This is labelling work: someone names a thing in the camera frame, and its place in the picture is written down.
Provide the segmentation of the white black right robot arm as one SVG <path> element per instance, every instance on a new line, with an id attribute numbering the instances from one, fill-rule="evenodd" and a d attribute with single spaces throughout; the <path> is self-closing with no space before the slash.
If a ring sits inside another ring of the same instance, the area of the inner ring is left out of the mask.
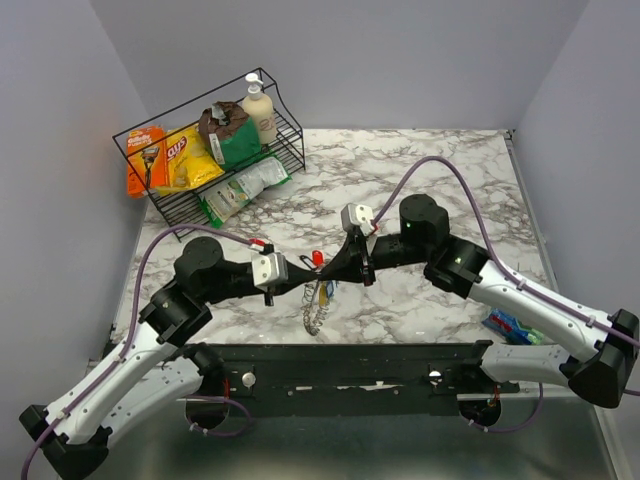
<path id="1" fill-rule="evenodd" d="M 370 286 L 381 269 L 421 263 L 434 287 L 497 308 L 552 342 L 490 344 L 481 357 L 461 365 L 467 389 L 529 381 L 567 387 L 599 407 L 619 406 L 639 353 L 636 315 L 581 306 L 527 279 L 485 248 L 451 234 L 447 211 L 425 194 L 403 199 L 399 214 L 399 233 L 378 236 L 372 210 L 347 205 L 341 213 L 346 240 L 321 269 L 321 279 Z"/>

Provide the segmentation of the red key tag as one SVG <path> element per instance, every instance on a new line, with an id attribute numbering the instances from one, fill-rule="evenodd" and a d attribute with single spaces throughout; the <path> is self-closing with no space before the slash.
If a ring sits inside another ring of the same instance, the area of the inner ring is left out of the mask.
<path id="1" fill-rule="evenodd" d="M 316 267 L 320 267 L 324 263 L 324 255 L 320 250 L 314 250 L 312 252 L 312 262 Z"/>

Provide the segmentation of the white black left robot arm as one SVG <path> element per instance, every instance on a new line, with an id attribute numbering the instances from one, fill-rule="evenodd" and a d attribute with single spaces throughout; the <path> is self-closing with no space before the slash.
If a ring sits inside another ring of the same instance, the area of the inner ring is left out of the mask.
<path id="1" fill-rule="evenodd" d="M 223 394 L 222 358 L 190 341 L 212 320 L 211 305 L 253 295 L 273 298 L 317 277 L 270 244 L 246 244 L 252 257 L 237 263 L 225 259 L 215 238 L 189 241 L 174 263 L 173 279 L 145 307 L 133 305 L 123 342 L 59 399 L 20 415 L 34 449 L 60 478 L 87 478 L 120 436 L 169 402 Z"/>

